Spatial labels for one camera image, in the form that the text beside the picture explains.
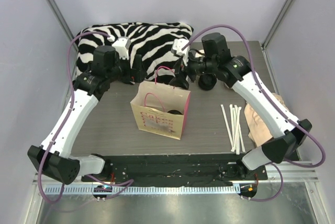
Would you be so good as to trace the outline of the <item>black plastic cup lid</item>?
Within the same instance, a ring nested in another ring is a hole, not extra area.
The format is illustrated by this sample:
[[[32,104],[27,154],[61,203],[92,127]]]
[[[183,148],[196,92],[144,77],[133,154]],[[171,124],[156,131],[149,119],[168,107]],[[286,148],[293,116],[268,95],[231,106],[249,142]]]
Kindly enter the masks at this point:
[[[169,110],[168,113],[173,114],[173,115],[183,115],[182,112],[175,110],[175,109]]]

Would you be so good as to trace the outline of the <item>pink paper gift bag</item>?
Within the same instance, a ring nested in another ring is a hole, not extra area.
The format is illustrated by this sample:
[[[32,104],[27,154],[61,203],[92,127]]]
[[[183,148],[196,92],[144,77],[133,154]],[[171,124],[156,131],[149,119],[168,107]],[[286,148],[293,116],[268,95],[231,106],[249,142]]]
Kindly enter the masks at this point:
[[[191,92],[157,82],[156,70],[153,82],[139,84],[136,96],[130,102],[133,116],[139,130],[181,140],[184,132]],[[169,114],[178,110],[183,115]]]

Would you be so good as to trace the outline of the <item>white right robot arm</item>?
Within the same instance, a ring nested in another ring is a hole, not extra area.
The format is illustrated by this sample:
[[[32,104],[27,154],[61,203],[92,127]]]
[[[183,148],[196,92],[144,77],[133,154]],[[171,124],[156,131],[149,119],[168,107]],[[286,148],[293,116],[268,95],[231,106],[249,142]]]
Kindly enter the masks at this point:
[[[188,77],[214,75],[250,104],[269,129],[272,139],[246,153],[236,167],[237,175],[244,180],[255,174],[255,170],[270,162],[281,163],[306,139],[312,125],[309,120],[300,120],[292,115],[252,73],[249,61],[243,56],[233,57],[226,39],[214,32],[202,37],[204,56],[196,58],[189,52],[188,40],[175,39],[171,52],[179,59],[175,63],[175,77],[170,85],[189,88]]]

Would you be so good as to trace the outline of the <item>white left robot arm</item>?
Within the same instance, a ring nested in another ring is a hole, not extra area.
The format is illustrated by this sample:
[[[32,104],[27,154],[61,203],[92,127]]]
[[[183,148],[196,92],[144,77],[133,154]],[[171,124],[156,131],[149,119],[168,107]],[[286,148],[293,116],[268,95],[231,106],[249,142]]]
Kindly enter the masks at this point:
[[[58,122],[40,146],[27,152],[35,169],[62,184],[71,184],[76,177],[93,174],[99,181],[111,177],[111,168],[98,154],[74,158],[75,139],[88,115],[109,90],[114,81],[140,83],[147,76],[142,56],[131,58],[127,51],[112,46],[99,46],[86,70],[73,82],[74,93]]]

